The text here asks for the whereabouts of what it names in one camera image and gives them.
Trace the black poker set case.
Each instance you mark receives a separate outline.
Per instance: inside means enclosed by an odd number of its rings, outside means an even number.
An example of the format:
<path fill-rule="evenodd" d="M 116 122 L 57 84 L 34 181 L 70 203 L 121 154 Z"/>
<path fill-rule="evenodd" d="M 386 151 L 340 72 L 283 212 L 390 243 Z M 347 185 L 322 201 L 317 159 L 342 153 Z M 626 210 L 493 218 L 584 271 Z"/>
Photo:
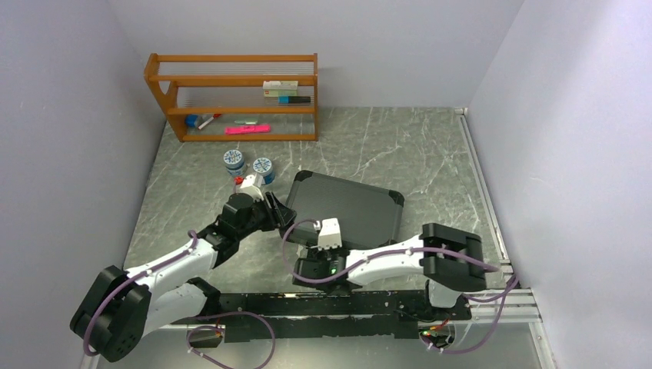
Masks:
<path fill-rule="evenodd" d="M 336 178 L 314 171 L 299 171 L 285 206 L 296 222 L 338 220 L 343 247 L 369 250 L 398 240 L 404 210 L 399 191 Z"/>

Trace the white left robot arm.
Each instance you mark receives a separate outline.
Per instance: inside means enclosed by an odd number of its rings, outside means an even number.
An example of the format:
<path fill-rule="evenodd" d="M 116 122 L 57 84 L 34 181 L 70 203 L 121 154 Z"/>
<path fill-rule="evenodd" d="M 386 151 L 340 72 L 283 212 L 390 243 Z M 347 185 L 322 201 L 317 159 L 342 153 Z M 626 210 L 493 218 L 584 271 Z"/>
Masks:
<path fill-rule="evenodd" d="M 116 362 L 167 324 L 240 315 L 202 275 L 235 255 L 249 235 L 286 231 L 296 217 L 271 192 L 231 195 L 215 221 L 199 232 L 190 230 L 188 242 L 175 251 L 127 270 L 103 269 L 74 313 L 71 331 L 83 340 L 87 356 Z"/>

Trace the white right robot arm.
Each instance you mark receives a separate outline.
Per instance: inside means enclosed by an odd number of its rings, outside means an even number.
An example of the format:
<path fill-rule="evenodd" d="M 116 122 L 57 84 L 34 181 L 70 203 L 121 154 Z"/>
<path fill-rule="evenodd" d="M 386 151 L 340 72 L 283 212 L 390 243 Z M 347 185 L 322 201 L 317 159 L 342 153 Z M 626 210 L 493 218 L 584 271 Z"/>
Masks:
<path fill-rule="evenodd" d="M 337 219 L 309 223 L 317 232 L 317 243 L 290 269 L 292 282 L 327 293 L 419 274 L 428 279 L 424 312 L 440 319 L 462 294 L 486 289 L 486 275 L 499 270 L 484 261 L 478 235 L 442 224 L 425 224 L 420 234 L 406 241 L 358 250 L 344 246 Z"/>

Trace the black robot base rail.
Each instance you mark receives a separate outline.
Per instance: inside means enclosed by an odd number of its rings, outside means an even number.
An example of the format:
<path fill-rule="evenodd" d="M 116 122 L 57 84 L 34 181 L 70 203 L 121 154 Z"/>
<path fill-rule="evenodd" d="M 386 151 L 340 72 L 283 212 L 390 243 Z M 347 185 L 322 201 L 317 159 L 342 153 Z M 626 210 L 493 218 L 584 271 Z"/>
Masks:
<path fill-rule="evenodd" d="M 460 297 L 450 308 L 432 307 L 423 290 L 359 291 L 348 296 L 319 293 L 223 294 L 219 304 L 178 324 L 218 323 L 228 343 L 277 338 L 392 336 L 413 339 L 439 321 L 469 321 Z"/>

